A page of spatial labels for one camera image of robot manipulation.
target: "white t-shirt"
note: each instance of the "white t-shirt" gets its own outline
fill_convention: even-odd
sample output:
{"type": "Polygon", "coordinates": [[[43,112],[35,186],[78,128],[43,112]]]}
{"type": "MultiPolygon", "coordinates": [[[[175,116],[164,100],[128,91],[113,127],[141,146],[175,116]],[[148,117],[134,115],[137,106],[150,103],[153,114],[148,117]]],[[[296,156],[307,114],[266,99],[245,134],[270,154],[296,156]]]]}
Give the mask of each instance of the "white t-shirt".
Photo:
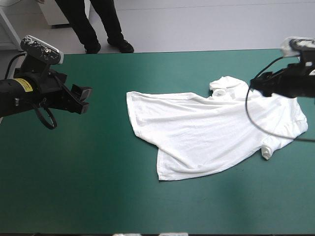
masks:
{"type": "MultiPolygon", "coordinates": [[[[213,95],[127,93],[130,122],[137,137],[158,147],[160,180],[180,180],[224,171],[261,149],[269,159],[292,140],[259,131],[245,113],[248,86],[222,77],[210,83],[213,95]]],[[[308,129],[297,99],[249,94],[249,112],[261,127],[297,137],[308,129]]]]}

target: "black cable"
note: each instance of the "black cable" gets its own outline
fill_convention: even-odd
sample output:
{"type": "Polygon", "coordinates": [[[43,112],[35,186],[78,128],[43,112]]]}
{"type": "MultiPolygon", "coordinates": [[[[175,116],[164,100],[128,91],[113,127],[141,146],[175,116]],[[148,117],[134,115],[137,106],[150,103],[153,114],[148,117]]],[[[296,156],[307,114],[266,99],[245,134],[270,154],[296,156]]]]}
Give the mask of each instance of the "black cable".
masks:
{"type": "Polygon", "coordinates": [[[18,3],[21,2],[21,1],[22,1],[22,0],[19,0],[19,1],[15,2],[15,3],[11,4],[11,5],[8,5],[8,6],[4,6],[4,5],[0,5],[0,6],[3,6],[3,7],[10,7],[10,6],[14,6],[15,4],[18,4],[18,3]]]}
{"type": "Polygon", "coordinates": [[[21,56],[25,56],[25,53],[20,53],[20,54],[14,56],[14,57],[11,59],[11,61],[9,62],[8,68],[6,69],[6,73],[5,73],[5,77],[4,77],[5,80],[8,78],[8,75],[9,75],[9,72],[10,72],[12,63],[14,62],[14,60],[15,60],[16,58],[21,57],[21,56]]]}
{"type": "Polygon", "coordinates": [[[44,111],[48,114],[51,124],[44,118],[44,116],[42,115],[42,113],[40,112],[40,110],[38,109],[38,107],[31,101],[27,101],[27,100],[22,100],[24,103],[28,103],[30,104],[33,109],[35,110],[35,113],[38,117],[38,119],[40,120],[40,122],[45,125],[48,129],[55,129],[57,127],[57,122],[56,119],[54,117],[54,115],[52,114],[52,112],[49,110],[48,107],[46,107],[45,105],[45,101],[43,101],[41,103],[41,107],[44,109],[44,111]]]}
{"type": "MultiPolygon", "coordinates": [[[[275,62],[279,61],[283,59],[283,57],[279,57],[277,59],[275,59],[274,61],[272,61],[269,65],[267,65],[264,69],[262,69],[256,76],[254,79],[256,79],[262,72],[264,72],[266,69],[268,69],[272,64],[274,64],[275,62]]],[[[251,90],[251,86],[249,85],[248,87],[248,91],[247,91],[247,94],[246,94],[246,99],[245,99],[245,110],[246,110],[246,115],[248,117],[248,119],[250,120],[250,122],[257,128],[259,129],[260,131],[266,133],[266,134],[269,134],[269,135],[272,135],[272,136],[275,136],[275,137],[278,137],[278,138],[283,138],[283,139],[292,139],[293,141],[296,140],[296,141],[303,141],[303,142],[315,142],[315,139],[305,139],[305,138],[293,138],[293,137],[289,137],[289,136],[284,136],[284,135],[279,135],[279,134],[275,134],[275,133],[272,133],[268,130],[265,130],[263,129],[262,127],[260,127],[258,124],[256,124],[253,119],[251,118],[249,112],[248,112],[248,95],[250,93],[250,90],[251,90]]]]}

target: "leg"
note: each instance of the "leg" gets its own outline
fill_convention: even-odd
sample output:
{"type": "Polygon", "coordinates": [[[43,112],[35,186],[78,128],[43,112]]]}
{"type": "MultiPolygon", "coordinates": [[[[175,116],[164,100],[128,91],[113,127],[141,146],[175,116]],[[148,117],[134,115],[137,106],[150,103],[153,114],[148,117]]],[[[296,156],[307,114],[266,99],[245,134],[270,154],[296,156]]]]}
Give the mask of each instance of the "leg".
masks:
{"type": "Polygon", "coordinates": [[[91,3],[103,22],[108,40],[112,42],[123,41],[124,36],[117,17],[114,0],[91,0],[91,3]]]}
{"type": "Polygon", "coordinates": [[[55,0],[86,50],[95,49],[99,43],[96,33],[85,15],[84,0],[55,0]]]}

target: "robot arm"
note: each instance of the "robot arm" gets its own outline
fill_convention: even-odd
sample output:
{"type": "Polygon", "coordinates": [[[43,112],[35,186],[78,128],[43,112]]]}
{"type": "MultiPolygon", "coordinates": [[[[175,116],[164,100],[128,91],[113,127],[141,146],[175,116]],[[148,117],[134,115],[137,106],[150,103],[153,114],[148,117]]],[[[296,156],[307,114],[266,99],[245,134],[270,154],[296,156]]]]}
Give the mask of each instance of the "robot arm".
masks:
{"type": "Polygon", "coordinates": [[[50,65],[61,64],[63,53],[51,45],[30,35],[21,42],[27,53],[21,68],[16,68],[13,79],[0,80],[0,117],[34,109],[40,121],[49,129],[57,122],[49,108],[83,114],[89,104],[85,102],[91,87],[64,84],[66,75],[50,69],[50,65]],[[39,108],[43,108],[51,119],[47,122],[39,108]]]}
{"type": "Polygon", "coordinates": [[[282,44],[283,57],[300,57],[299,63],[275,73],[266,72],[251,80],[251,88],[264,96],[277,93],[289,98],[315,97],[315,39],[287,38],[282,44]]]}

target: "green table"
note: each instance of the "green table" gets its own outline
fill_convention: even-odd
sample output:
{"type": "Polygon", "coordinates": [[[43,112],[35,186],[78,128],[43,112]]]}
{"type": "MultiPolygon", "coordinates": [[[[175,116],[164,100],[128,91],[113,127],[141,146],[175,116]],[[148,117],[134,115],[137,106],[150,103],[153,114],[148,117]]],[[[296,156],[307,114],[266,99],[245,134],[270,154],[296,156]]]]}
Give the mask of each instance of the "green table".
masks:
{"type": "MultiPolygon", "coordinates": [[[[6,117],[0,158],[0,232],[294,234],[315,232],[315,145],[293,142],[219,174],[158,181],[158,149],[135,137],[126,92],[195,92],[224,75],[245,81],[278,50],[66,55],[55,66],[94,88],[84,115],[6,117]]],[[[278,62],[273,70],[295,59],[278,62]]],[[[313,99],[300,99],[314,137],[313,99]]]]}

